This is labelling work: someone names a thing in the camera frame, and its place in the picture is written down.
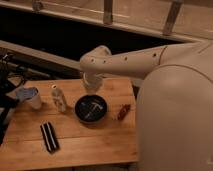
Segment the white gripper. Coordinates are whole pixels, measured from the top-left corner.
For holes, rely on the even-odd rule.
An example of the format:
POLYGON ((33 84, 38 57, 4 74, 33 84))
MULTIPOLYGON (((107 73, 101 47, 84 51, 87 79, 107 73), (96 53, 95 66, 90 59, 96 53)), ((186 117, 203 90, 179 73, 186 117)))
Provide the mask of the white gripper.
POLYGON ((97 92, 102 86, 103 77, 101 74, 83 74, 83 85, 87 92, 97 92))

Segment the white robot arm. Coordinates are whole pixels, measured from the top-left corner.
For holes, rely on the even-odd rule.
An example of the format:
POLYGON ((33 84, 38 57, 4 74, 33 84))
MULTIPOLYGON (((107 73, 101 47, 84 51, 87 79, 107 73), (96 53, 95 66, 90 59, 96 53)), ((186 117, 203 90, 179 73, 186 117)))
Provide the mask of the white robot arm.
POLYGON ((213 171, 213 43, 164 45, 113 55, 99 46, 80 59, 96 74, 142 80, 137 96, 138 171, 213 171))

